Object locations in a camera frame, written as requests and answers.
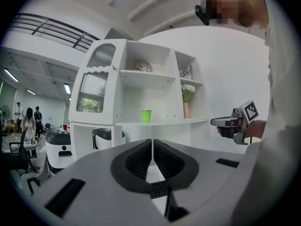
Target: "balcony railing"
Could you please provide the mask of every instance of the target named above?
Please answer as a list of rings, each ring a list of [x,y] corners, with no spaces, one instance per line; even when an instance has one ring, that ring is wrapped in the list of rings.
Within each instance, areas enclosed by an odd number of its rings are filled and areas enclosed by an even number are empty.
[[[50,39],[85,53],[95,40],[99,40],[99,38],[69,24],[27,13],[16,14],[8,29]]]

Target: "cabinet door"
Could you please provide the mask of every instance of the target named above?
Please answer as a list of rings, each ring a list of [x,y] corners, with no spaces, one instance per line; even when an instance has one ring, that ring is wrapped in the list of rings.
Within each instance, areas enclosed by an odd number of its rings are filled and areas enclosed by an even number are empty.
[[[95,41],[79,69],[72,90],[69,120],[112,125],[114,96],[126,40]]]

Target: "fluorescent light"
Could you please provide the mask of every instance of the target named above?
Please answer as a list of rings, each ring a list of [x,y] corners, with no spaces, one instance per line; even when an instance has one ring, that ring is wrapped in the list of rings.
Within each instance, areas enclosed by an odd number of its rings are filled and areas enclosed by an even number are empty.
[[[14,81],[19,83],[19,80],[17,80],[7,69],[4,69],[4,71],[11,77],[14,79]]]
[[[66,90],[67,94],[71,94],[69,85],[64,84],[64,86],[65,86],[65,90]]]
[[[33,93],[31,90],[27,90],[29,93],[32,93],[33,95],[36,95],[36,93]]]

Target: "green cup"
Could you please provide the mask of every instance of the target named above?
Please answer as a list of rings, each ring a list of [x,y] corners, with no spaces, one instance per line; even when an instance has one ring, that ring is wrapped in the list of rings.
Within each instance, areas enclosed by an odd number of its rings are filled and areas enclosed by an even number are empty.
[[[142,122],[148,123],[151,121],[151,110],[142,110],[141,111]]]

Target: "flower vase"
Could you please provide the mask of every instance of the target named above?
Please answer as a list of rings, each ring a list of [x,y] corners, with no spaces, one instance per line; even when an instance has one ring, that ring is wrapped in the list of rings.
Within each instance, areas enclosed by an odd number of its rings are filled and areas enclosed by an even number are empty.
[[[184,119],[190,119],[190,109],[188,103],[184,103]]]

